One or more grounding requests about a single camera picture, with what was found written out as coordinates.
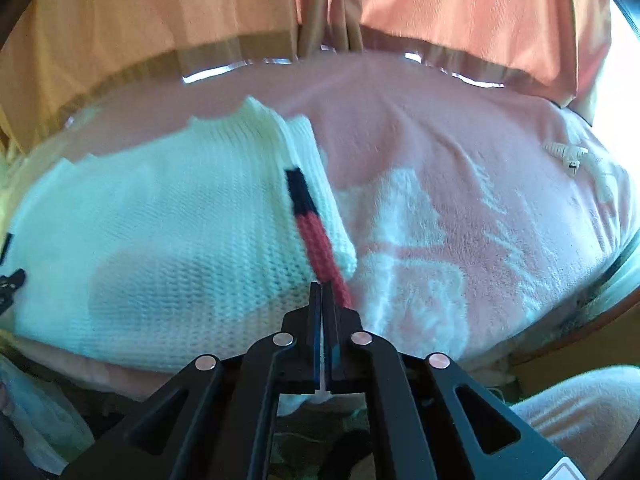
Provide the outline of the white fleece clothed leg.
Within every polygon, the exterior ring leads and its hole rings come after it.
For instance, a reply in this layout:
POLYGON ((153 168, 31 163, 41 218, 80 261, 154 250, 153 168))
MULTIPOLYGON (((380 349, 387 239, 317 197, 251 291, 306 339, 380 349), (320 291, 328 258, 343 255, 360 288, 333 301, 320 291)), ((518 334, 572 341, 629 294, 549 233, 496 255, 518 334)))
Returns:
POLYGON ((620 365, 564 380, 511 406, 588 479, 605 472, 638 424, 639 369, 620 365))

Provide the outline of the small white cloth item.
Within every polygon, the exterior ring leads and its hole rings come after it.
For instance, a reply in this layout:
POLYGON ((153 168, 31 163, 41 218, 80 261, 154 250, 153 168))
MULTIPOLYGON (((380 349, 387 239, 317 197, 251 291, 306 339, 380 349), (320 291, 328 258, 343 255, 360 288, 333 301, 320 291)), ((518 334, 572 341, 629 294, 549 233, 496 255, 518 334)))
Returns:
POLYGON ((608 170, 605 163, 586 148, 574 144, 546 142, 544 150, 562 162, 565 172, 572 178, 583 169, 593 178, 598 200, 602 203, 614 200, 618 185, 616 175, 608 170))

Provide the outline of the peach orange curtain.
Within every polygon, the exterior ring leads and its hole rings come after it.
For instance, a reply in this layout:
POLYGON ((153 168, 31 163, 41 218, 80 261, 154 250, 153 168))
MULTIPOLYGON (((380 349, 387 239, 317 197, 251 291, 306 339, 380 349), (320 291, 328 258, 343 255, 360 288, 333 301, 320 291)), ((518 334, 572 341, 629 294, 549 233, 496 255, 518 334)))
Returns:
POLYGON ((593 118, 610 0, 29 0, 5 10, 1 136, 30 151, 107 91, 240 61, 413 52, 593 118))

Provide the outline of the white striped knit sweater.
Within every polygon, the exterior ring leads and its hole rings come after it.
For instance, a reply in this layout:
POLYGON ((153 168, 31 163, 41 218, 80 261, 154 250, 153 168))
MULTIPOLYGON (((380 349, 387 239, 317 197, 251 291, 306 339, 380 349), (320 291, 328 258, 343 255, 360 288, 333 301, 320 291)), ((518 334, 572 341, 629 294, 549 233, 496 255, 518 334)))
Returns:
POLYGON ((355 248, 304 116, 247 98, 120 153, 61 159, 12 216, 3 266, 26 281, 3 333, 29 359, 132 398, 200 354, 245 352, 316 278, 288 190, 294 171, 350 278, 355 248))

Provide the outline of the white plastic bag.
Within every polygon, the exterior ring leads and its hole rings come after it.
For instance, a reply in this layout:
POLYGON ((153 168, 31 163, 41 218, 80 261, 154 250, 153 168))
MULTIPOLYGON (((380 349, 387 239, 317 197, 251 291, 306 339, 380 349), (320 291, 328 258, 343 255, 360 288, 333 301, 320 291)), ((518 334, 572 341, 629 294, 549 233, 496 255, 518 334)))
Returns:
POLYGON ((22 372, 5 356, 1 385, 6 393, 1 413, 21 435, 26 455, 36 467, 60 474, 93 445, 89 426, 57 385, 22 372))

